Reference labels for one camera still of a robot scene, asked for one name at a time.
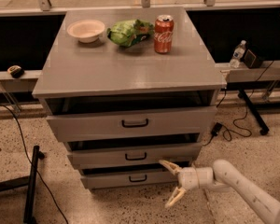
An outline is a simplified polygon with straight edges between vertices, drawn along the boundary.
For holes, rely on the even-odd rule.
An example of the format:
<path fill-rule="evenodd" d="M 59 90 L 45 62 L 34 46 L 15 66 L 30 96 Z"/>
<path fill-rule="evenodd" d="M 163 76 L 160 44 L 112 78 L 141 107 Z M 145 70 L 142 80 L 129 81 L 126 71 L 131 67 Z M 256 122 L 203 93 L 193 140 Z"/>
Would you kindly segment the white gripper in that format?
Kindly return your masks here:
<path fill-rule="evenodd" d="M 196 189 L 199 187 L 198 175 L 194 168 L 186 167 L 181 168 L 177 164 L 159 160 L 159 163 L 165 167 L 172 175 L 177 175 L 179 187 L 176 187 L 165 204 L 166 208 L 170 208 L 175 205 L 187 192 L 187 190 Z"/>

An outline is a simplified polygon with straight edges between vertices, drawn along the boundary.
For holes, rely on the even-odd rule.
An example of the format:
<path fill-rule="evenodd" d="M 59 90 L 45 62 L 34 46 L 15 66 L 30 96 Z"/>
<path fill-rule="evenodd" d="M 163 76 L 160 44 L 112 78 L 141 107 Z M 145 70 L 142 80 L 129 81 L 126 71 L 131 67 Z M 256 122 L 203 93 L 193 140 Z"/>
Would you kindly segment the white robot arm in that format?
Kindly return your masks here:
<path fill-rule="evenodd" d="M 166 160 L 159 160 L 159 163 L 178 180 L 166 208 L 173 206 L 189 190 L 234 189 L 265 224 L 280 224 L 280 202 L 243 176 L 230 162 L 216 160 L 212 167 L 203 168 L 182 168 Z"/>

